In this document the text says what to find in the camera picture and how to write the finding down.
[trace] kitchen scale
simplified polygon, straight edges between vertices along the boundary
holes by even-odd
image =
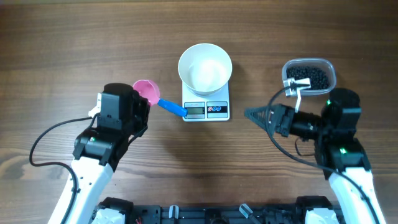
[[[182,105],[188,114],[186,122],[229,120],[228,83],[210,95],[197,95],[182,83]]]

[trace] pink measuring cup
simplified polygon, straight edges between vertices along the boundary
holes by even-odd
[[[170,101],[160,99],[160,90],[157,84],[152,80],[138,80],[133,84],[133,89],[137,90],[140,96],[147,98],[149,105],[159,105],[160,107],[168,110],[169,112],[178,116],[185,117],[187,109],[176,105]]]

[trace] plastic container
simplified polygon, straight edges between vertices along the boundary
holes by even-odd
[[[329,79],[329,87],[322,90],[302,90],[301,95],[303,96],[313,96],[313,95],[321,95],[330,92],[336,86],[336,73],[333,65],[325,59],[322,58],[298,58],[293,59],[284,65],[282,68],[282,81],[287,79],[286,70],[292,67],[301,67],[301,66],[312,66],[317,67],[325,71],[325,75]]]

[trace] wood grain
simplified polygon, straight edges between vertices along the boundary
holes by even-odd
[[[337,85],[361,97],[357,137],[387,221],[398,223],[397,10],[396,1],[331,0],[0,6],[0,223],[46,223],[60,196],[67,172],[28,162],[42,131],[86,116],[111,82],[152,79],[165,99],[181,103],[178,59],[200,42],[219,45],[233,61],[231,120],[184,123],[153,107],[149,130],[123,157],[101,199],[143,205],[292,202],[300,195],[335,200],[321,171],[283,156],[243,116],[281,88],[286,61],[321,57],[335,66]],[[326,99],[306,98],[301,109],[318,113]],[[69,163],[87,124],[55,129],[34,159]],[[293,137],[277,140],[294,151]]]

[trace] black cable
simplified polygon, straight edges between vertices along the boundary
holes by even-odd
[[[99,115],[99,113],[97,113],[97,114],[94,115],[94,117],[93,117],[93,119],[92,119],[90,125],[89,125],[87,128],[91,128],[91,127],[93,126],[93,124],[94,124],[94,122],[95,122],[95,119],[96,119],[96,117],[97,117],[98,115]],[[78,119],[71,119],[71,120],[69,120],[69,121],[64,121],[64,122],[61,122],[61,123],[58,123],[58,124],[56,124],[56,125],[51,126],[51,127],[48,128],[47,130],[45,130],[45,131],[36,139],[35,143],[33,143],[33,146],[32,146],[32,148],[30,149],[30,153],[29,153],[29,162],[30,162],[30,164],[31,164],[32,166],[34,166],[34,167],[42,167],[42,166],[58,165],[58,166],[62,166],[62,167],[64,167],[65,169],[67,169],[67,170],[69,171],[70,175],[72,176],[72,180],[73,180],[72,197],[70,198],[67,211],[65,212],[65,214],[64,214],[64,216],[63,216],[63,218],[62,218],[61,224],[64,224],[64,223],[67,221],[68,216],[69,216],[69,213],[70,213],[70,210],[72,209],[73,203],[75,203],[75,200],[76,200],[76,193],[77,193],[77,189],[76,189],[76,188],[77,188],[77,183],[78,183],[78,182],[77,182],[77,176],[76,176],[75,172],[73,171],[73,169],[72,169],[70,166],[68,166],[68,165],[66,165],[66,164],[64,164],[64,163],[62,163],[62,162],[43,162],[43,163],[41,163],[41,164],[34,163],[34,162],[33,162],[33,151],[35,150],[37,143],[39,143],[39,141],[40,141],[49,131],[53,130],[54,128],[59,127],[59,126],[61,126],[61,125],[63,125],[63,124],[68,124],[68,123],[72,123],[72,122],[76,122],[76,121],[85,121],[85,120],[88,120],[88,119],[91,119],[91,117],[87,117],[87,118],[78,118]]]
[[[210,219],[210,224],[229,224],[223,217],[216,217],[213,219]]]
[[[311,153],[311,154],[301,154],[300,153],[299,148],[297,147],[297,140],[299,140],[299,139],[300,138],[297,138],[296,141],[294,141],[294,147],[296,148],[297,155],[299,155],[299,156],[314,156],[315,153]]]
[[[129,141],[129,144],[127,145],[128,147],[130,146],[130,144],[136,140],[138,137],[141,137],[142,134],[144,134],[144,132],[148,129],[148,126],[145,126],[141,131],[139,131],[137,134],[135,134]]]
[[[272,143],[274,143],[275,147],[278,148],[279,151],[281,151],[283,154],[285,154],[285,155],[288,156],[289,158],[291,158],[291,159],[293,159],[293,160],[295,160],[295,161],[297,161],[297,162],[301,162],[302,164],[305,164],[305,165],[308,165],[308,166],[312,166],[312,167],[315,167],[315,168],[318,168],[318,169],[327,170],[327,171],[329,171],[329,172],[332,172],[332,173],[334,173],[334,174],[339,175],[340,177],[345,178],[345,179],[346,179],[348,182],[350,182],[354,187],[356,187],[357,190],[360,192],[360,194],[361,194],[363,200],[365,200],[366,204],[368,205],[368,207],[369,207],[369,209],[370,209],[370,211],[371,211],[371,213],[372,213],[374,222],[375,222],[376,224],[380,224],[380,221],[379,221],[379,219],[378,219],[378,217],[377,217],[377,215],[376,215],[376,211],[374,210],[374,208],[373,208],[373,206],[372,206],[372,204],[371,204],[371,202],[370,202],[369,197],[365,194],[365,192],[362,190],[362,188],[361,188],[358,184],[356,184],[351,178],[347,177],[346,175],[342,174],[341,172],[339,172],[339,171],[337,171],[337,170],[331,169],[331,168],[329,168],[329,167],[321,166],[321,165],[318,165],[318,164],[315,164],[315,163],[312,163],[312,162],[309,162],[309,161],[306,161],[306,160],[304,160],[304,159],[300,159],[300,158],[298,158],[298,157],[295,157],[295,156],[291,155],[289,152],[287,152],[284,148],[282,148],[282,146],[280,146],[280,145],[277,143],[277,141],[276,141],[276,140],[274,139],[274,137],[273,137],[273,134],[268,132],[269,112],[270,112],[270,110],[271,110],[271,105],[272,105],[272,103],[275,101],[275,99],[276,99],[280,94],[282,94],[285,90],[288,90],[288,89],[290,89],[290,88],[295,90],[295,89],[297,89],[297,87],[304,87],[304,86],[308,86],[308,85],[306,85],[306,84],[297,84],[297,85],[296,85],[296,84],[292,84],[291,86],[287,86],[287,87],[285,87],[285,88],[279,90],[279,91],[271,98],[271,100],[268,102],[267,109],[266,109],[266,122],[265,122],[265,124],[266,124],[266,131],[267,131],[267,134],[268,134],[268,136],[269,136],[269,139],[272,141]]]

